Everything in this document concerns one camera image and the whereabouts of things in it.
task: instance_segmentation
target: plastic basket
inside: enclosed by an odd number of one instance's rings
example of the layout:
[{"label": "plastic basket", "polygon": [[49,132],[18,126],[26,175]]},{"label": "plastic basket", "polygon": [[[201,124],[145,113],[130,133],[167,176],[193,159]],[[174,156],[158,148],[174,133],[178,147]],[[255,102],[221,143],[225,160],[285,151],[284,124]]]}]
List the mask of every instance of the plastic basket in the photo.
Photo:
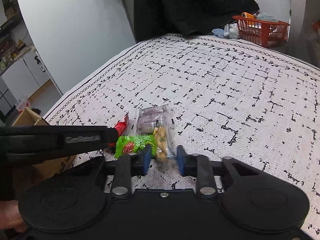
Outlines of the plastic basket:
[{"label": "plastic basket", "polygon": [[241,16],[233,18],[237,21],[241,39],[265,48],[280,46],[286,38],[287,28],[290,26],[289,23],[281,21],[267,22]]}]

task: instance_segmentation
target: white rug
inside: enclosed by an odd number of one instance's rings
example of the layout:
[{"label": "white rug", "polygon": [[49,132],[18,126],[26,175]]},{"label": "white rug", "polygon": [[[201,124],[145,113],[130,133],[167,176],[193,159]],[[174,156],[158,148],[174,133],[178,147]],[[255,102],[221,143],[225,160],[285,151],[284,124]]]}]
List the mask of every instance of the white rug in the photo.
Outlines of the white rug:
[{"label": "white rug", "polygon": [[[320,239],[319,80],[313,67],[251,43],[168,34],[122,51],[45,118],[51,125],[113,127],[129,112],[130,129],[137,107],[170,104],[173,148],[182,144],[187,153],[210,160],[233,156],[297,185],[310,200],[302,229]],[[74,165],[100,154],[79,155]],[[195,188],[195,178],[163,171],[154,161],[148,175],[132,183]]]}]

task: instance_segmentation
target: silver bolt head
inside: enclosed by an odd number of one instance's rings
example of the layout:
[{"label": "silver bolt head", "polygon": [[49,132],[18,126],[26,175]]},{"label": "silver bolt head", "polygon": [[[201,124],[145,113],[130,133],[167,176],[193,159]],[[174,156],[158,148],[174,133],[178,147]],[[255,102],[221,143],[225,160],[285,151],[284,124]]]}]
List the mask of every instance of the silver bolt head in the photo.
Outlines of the silver bolt head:
[{"label": "silver bolt head", "polygon": [[128,192],[128,189],[126,187],[115,187],[112,192],[116,195],[124,195]]},{"label": "silver bolt head", "polygon": [[160,197],[169,197],[169,194],[166,192],[160,193]]},{"label": "silver bolt head", "polygon": [[213,195],[216,190],[213,187],[202,187],[200,193],[203,195]]}]

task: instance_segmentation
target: black cloth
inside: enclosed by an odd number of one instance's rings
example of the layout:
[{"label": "black cloth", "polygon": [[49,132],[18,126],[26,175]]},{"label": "black cloth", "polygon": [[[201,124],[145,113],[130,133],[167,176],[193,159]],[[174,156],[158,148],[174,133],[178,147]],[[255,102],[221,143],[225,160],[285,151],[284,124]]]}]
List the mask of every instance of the black cloth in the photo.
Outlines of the black cloth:
[{"label": "black cloth", "polygon": [[259,10],[254,0],[134,0],[137,41],[166,33],[208,34],[234,20],[232,16]]}]

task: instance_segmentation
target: red snack packet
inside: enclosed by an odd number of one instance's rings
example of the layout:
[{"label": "red snack packet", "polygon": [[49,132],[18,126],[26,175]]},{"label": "red snack packet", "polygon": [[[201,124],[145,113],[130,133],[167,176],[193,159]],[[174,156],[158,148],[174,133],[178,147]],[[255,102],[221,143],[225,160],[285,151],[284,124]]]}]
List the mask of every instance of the red snack packet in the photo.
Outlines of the red snack packet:
[{"label": "red snack packet", "polygon": [[[129,113],[126,113],[124,116],[124,121],[123,122],[117,122],[116,125],[113,127],[118,131],[118,135],[121,136],[123,135],[124,131],[127,129],[129,122]],[[109,148],[115,147],[116,143],[109,143]]]}]

